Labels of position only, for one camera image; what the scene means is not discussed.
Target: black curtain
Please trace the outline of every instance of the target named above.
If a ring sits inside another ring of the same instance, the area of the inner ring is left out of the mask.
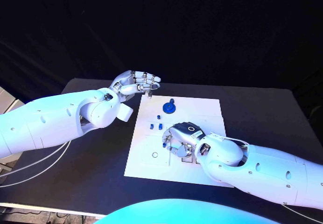
[[[25,102],[75,78],[293,89],[323,61],[310,1],[3,1],[0,86]]]

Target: table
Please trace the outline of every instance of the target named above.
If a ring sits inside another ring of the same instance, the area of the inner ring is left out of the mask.
[[[62,93],[100,89],[110,84],[107,80],[74,79]],[[323,164],[323,148],[290,90],[162,84],[155,94],[220,99],[227,136]],[[135,109],[129,122],[116,119],[107,128],[75,139],[62,159],[42,175],[0,189],[0,206],[103,217],[135,203],[185,198],[231,206],[280,223],[313,223],[282,205],[238,189],[124,177],[140,99],[137,94],[126,102]],[[57,148],[25,152],[15,169],[44,158]],[[57,153],[34,168],[9,176],[5,184],[38,174],[60,155]],[[323,211],[293,208],[322,220]]]

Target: blue object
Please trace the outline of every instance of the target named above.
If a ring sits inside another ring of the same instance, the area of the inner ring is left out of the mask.
[[[175,111],[176,111],[176,106],[175,106],[175,101],[173,101],[173,98],[171,99],[171,102],[169,103],[166,103],[165,105],[163,105],[163,111],[168,113],[168,114],[171,114],[171,113],[175,113]]]
[[[110,223],[277,224],[247,211],[186,199],[159,199],[133,204],[109,214],[96,224]]]

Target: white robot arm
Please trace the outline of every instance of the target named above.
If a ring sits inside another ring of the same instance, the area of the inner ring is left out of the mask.
[[[0,115],[0,158],[71,141],[107,127],[116,117],[129,121],[133,109],[122,102],[137,92],[152,97],[159,82],[155,75],[127,71],[117,76],[110,88],[36,99]]]
[[[207,175],[218,182],[230,183],[260,198],[287,205],[323,210],[323,165],[300,157],[243,142],[215,133],[207,135],[191,122],[171,127],[163,143],[175,138],[182,146],[168,147],[179,157],[195,154]]]

